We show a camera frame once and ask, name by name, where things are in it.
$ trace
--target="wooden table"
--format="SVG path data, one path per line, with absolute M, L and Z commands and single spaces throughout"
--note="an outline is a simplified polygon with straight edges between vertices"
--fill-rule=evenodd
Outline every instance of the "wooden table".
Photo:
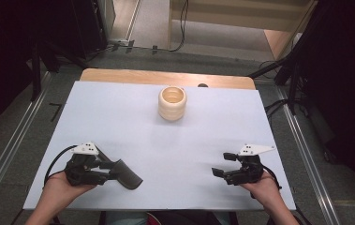
M 130 69 L 87 68 L 81 75 L 81 81 L 186 86 L 198 86 L 201 83 L 205 83 L 209 87 L 256 89 L 253 80 L 247 77 Z

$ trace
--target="gray floor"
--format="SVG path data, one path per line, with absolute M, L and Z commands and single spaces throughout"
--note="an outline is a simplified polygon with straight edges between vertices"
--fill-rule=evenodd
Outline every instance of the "gray floor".
M 242 41 L 238 38 L 226 41 L 228 38 L 223 34 L 229 34 L 228 30 L 218 32 L 217 38 L 212 35 L 208 27 L 197 24 L 200 25 L 198 29 L 204 30 L 200 36 L 193 36 L 191 32 L 195 30 L 193 25 L 195 24 L 189 24 L 186 29 L 186 44 L 181 52 L 152 54 L 148 50 L 133 49 L 131 53 L 126 53 L 126 49 L 120 48 L 116 52 L 102 52 L 89 64 L 94 68 L 129 68 L 244 76 L 256 71 L 261 62 L 272 59 L 265 36 L 259 30 L 242 31 L 248 37 L 242 38 Z M 176 44 L 179 42 L 179 34 L 175 31 L 174 34 L 172 39 Z M 274 74 L 275 72 L 271 71 L 266 76 L 272 78 Z M 64 104 L 74 81 L 77 81 L 80 75 L 81 70 L 71 64 L 63 65 L 59 73 L 52 74 L 49 90 L 0 183 L 0 224 L 10 223 L 22 208 L 27 190 L 30 188 L 52 137 L 59 114 L 52 122 L 56 108 L 50 103 Z M 276 88 L 272 80 L 268 78 L 263 76 L 255 79 L 264 105 L 278 100 Z M 0 156 L 29 106 L 30 95 L 31 87 L 27 87 L 0 116 Z M 324 160 L 323 147 L 310 119 L 304 117 L 300 111 L 297 112 L 299 112 L 297 118 L 302 126 L 304 137 L 307 139 L 321 178 L 333 200 L 341 224 L 355 224 L 355 173 L 344 165 L 332 165 Z M 272 121 L 274 138 L 287 173 L 289 188 L 296 203 L 312 224 L 326 224 L 285 113 L 277 112 Z M 17 224 L 23 224 L 30 213 L 24 211 Z M 98 216 L 98 212 L 65 211 L 60 215 L 60 219 L 65 224 L 96 224 Z M 257 225 L 265 224 L 268 216 L 264 212 L 238 212 L 238 218 L 240 224 Z

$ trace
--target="white table surface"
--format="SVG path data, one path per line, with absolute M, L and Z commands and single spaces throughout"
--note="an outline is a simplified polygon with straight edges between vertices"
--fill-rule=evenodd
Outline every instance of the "white table surface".
M 185 116 L 168 122 L 157 113 L 165 85 L 75 82 L 23 206 L 34 209 L 53 159 L 70 145 L 89 141 L 111 160 L 121 158 L 143 182 L 128 190 L 117 181 L 83 194 L 68 208 L 84 210 L 262 210 L 250 193 L 214 177 L 212 167 L 238 170 L 223 153 L 245 143 L 275 145 L 256 90 L 184 87 Z M 60 157 L 52 173 L 71 159 Z M 260 155 L 279 180 L 289 209 L 295 209 L 278 151 Z

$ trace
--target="black cable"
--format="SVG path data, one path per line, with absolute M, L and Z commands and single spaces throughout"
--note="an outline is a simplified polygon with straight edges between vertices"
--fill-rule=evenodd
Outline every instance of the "black cable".
M 275 106 L 278 103 L 284 102 L 284 101 L 287 101 L 287 100 L 286 99 L 280 99 L 280 100 L 277 100 L 276 102 L 274 102 L 273 104 L 264 107 L 265 112 L 268 112 L 273 106 Z
M 59 171 L 59 172 L 54 172 L 54 173 L 52 173 L 52 175 L 49 176 L 49 178 L 51 178 L 53 175 L 56 175 L 56 174 L 61 173 L 61 172 L 69 171 L 69 170 L 70 170 L 70 169 L 64 169 L 64 170 L 61 170 L 61 171 Z
M 177 52 L 184 46 L 184 42 L 185 42 L 185 22 L 186 22 L 186 15 L 188 14 L 188 6 L 189 6 L 188 0 L 185 0 L 183 9 L 181 10 L 181 15 L 180 15 L 180 29 L 181 29 L 181 35 L 182 35 L 180 45 L 176 49 L 170 50 L 170 52 Z
M 296 205 L 296 211 L 297 213 L 300 214 L 302 219 L 305 221 L 306 225 L 311 225 L 311 222 L 303 215 L 303 211 L 301 211 L 300 207 L 297 205 L 297 203 L 294 203 Z
M 17 219 L 20 217 L 20 215 L 22 214 L 22 211 L 24 211 L 24 209 L 21 209 L 20 212 L 16 215 L 16 217 L 14 217 L 13 221 L 10 223 L 10 225 L 13 225 Z
M 279 186 L 279 182 L 277 181 L 277 177 L 275 175 L 275 173 L 268 167 L 262 165 L 262 167 L 264 167 L 264 169 L 273 177 L 274 181 L 275 181 L 275 184 L 276 184 L 276 187 L 278 189 L 282 189 L 282 187 Z
M 274 113 L 276 113 L 277 111 L 279 111 L 282 106 L 284 106 L 285 104 L 287 104 L 288 101 L 283 101 L 282 103 L 280 103 L 273 111 L 271 111 L 268 115 L 267 115 L 267 118 L 270 118 L 271 116 L 273 116 Z
M 259 69 L 261 69 L 262 65 L 265 64 L 265 63 L 275 63 L 275 62 L 276 62 L 276 61 L 274 61 L 274 60 L 264 61 L 264 62 L 262 62 L 262 63 L 259 65 Z M 272 78 L 270 78 L 270 77 L 265 76 L 265 73 L 262 74 L 261 76 L 263 76 L 263 77 L 265 77 L 265 78 L 267 78 L 267 79 L 272 79 Z
M 105 50 L 101 50 L 99 51 L 98 53 L 102 53 L 102 52 L 105 52 L 105 51 L 108 51 L 108 50 L 111 50 L 113 48 L 113 46 L 110 46 L 108 48 L 106 48 Z M 146 48 L 146 47 L 129 47 L 129 46 L 118 46 L 118 48 L 129 48 L 129 49 L 141 49 L 141 50 L 149 50 L 149 51 L 152 51 L 153 49 L 152 48 Z M 170 50 L 165 50 L 165 49 L 156 49 L 158 52 L 170 52 Z
M 89 59 L 87 59 L 86 61 L 84 61 L 85 63 L 88 63 L 90 61 L 92 61 L 93 59 L 95 59 L 96 57 L 98 57 L 98 55 L 100 54 L 100 52 L 94 52 L 93 56 Z
M 72 145 L 72 146 L 69 146 L 68 148 L 64 149 L 63 151 L 61 151 L 57 157 L 54 158 L 54 160 L 52 161 L 51 165 L 49 166 L 49 169 L 46 171 L 46 175 L 45 175 L 45 180 L 44 180 L 44 183 L 43 183 L 43 186 L 46 185 L 46 182 L 48 182 L 49 180 L 49 173 L 51 173 L 52 171 L 52 167 L 54 166 L 55 162 L 58 160 L 58 158 L 60 158 L 66 151 L 68 151 L 69 149 L 72 149 L 74 147 L 76 147 L 77 145 Z

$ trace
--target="gray carpet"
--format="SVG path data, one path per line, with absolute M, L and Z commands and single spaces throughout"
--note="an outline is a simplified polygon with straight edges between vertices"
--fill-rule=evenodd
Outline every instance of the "gray carpet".
M 116 52 L 100 53 L 89 64 L 94 68 L 129 68 L 234 76 L 247 75 L 259 67 L 259 62 L 254 61 L 178 52 L 158 52 L 152 55 L 151 51 L 138 49 L 126 53 L 126 49 L 123 48 Z M 59 73 L 52 74 L 50 89 L 0 184 L 0 224 L 9 224 L 22 208 L 27 190 L 52 137 L 60 114 L 53 122 L 51 121 L 56 107 L 50 103 L 64 104 L 74 81 L 77 81 L 80 75 L 81 69 L 71 64 L 63 65 Z M 275 87 L 270 84 L 270 80 L 259 78 L 256 80 L 256 87 L 264 105 L 277 100 Z M 1 115 L 0 155 L 14 128 L 20 122 L 30 95 L 31 87 L 28 87 Z M 298 117 L 323 181 L 336 204 L 342 224 L 355 224 L 355 173 L 344 165 L 325 162 L 321 144 L 310 121 L 301 114 Z M 274 138 L 296 203 L 312 224 L 326 224 L 284 112 L 277 112 L 272 121 Z M 30 213 L 24 211 L 17 224 L 23 224 Z M 97 224 L 98 216 L 98 212 L 65 211 L 60 215 L 60 219 L 65 224 Z M 238 212 L 238 218 L 240 224 L 257 225 L 266 224 L 268 216 L 264 212 Z

